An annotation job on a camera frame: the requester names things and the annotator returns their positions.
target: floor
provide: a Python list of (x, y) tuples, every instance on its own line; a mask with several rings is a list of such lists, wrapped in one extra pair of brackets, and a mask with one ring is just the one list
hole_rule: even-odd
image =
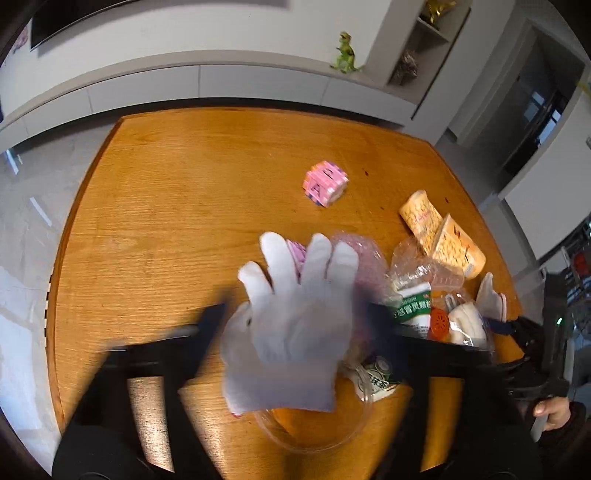
[[(10, 158), (0, 154), (0, 405), (48, 471), (59, 439), (44, 350), (48, 282), (77, 188), (116, 120), (85, 119), (19, 145)], [(540, 279), (511, 211), (495, 200), (499, 180), (456, 147), (444, 136), (436, 148), (480, 207), (525, 314), (539, 321)]]
[(45, 356), (45, 308), (57, 246), (78, 186), (114, 124), (49, 132), (0, 154), (0, 405), (50, 471), (59, 431)]

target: wall shelf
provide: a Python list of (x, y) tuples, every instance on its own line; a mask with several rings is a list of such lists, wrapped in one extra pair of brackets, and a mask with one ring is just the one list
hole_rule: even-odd
[(417, 19), (417, 27), (422, 28), (425, 32), (435, 35), (436, 37), (440, 37), (445, 41), (450, 41), (443, 33), (441, 33), (438, 29), (432, 26), (430, 23), (425, 22), (422, 18)]
[(392, 81), (394, 67), (385, 90), (417, 105), (421, 103), (445, 63), (471, 5), (472, 0), (458, 0), (456, 7), (439, 19), (437, 28), (422, 18), (417, 18), (403, 51), (411, 50), (415, 53), (418, 76), (406, 79), (399, 85)]

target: snack package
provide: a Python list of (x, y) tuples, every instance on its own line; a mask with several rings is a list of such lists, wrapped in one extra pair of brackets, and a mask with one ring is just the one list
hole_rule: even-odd
[(425, 190), (417, 190), (407, 202), (400, 207), (400, 216), (406, 222), (414, 236), (430, 255), (433, 241), (441, 225), (441, 215), (429, 202)]
[(415, 287), (398, 290), (402, 304), (390, 308), (395, 322), (412, 327), (419, 336), (427, 338), (431, 322), (431, 285), (421, 283)]
[(414, 238), (408, 238), (394, 249), (389, 279), (395, 291), (424, 282), (432, 290), (455, 291), (464, 284), (460, 268), (443, 265), (425, 255)]
[(437, 233), (431, 256), (438, 262), (461, 268), (468, 280), (475, 278), (486, 263), (484, 254), (449, 214)]

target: white cabinet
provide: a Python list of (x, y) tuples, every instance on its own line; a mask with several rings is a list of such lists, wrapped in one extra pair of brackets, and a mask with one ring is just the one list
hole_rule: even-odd
[(329, 79), (254, 65), (202, 65), (200, 97), (263, 98), (319, 105)]
[(130, 73), (88, 86), (93, 113), (199, 96), (199, 66)]
[(347, 80), (330, 79), (322, 105), (374, 116), (395, 124), (410, 122), (416, 105), (394, 95)]
[(0, 130), (0, 153), (14, 147), (28, 138), (27, 129), (22, 118)]
[(91, 114), (88, 93), (86, 88), (81, 88), (38, 106), (27, 113), (23, 120), (29, 137), (33, 137), (50, 128)]

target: clear plastic bowl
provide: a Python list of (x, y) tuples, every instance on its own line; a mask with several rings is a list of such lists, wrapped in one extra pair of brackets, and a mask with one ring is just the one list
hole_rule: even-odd
[[(362, 393), (355, 393), (355, 385)], [(343, 445), (364, 427), (371, 412), (372, 384), (357, 364), (341, 365), (335, 382), (336, 408), (316, 412), (278, 408), (255, 412), (259, 427), (278, 445), (295, 453), (325, 452)]]

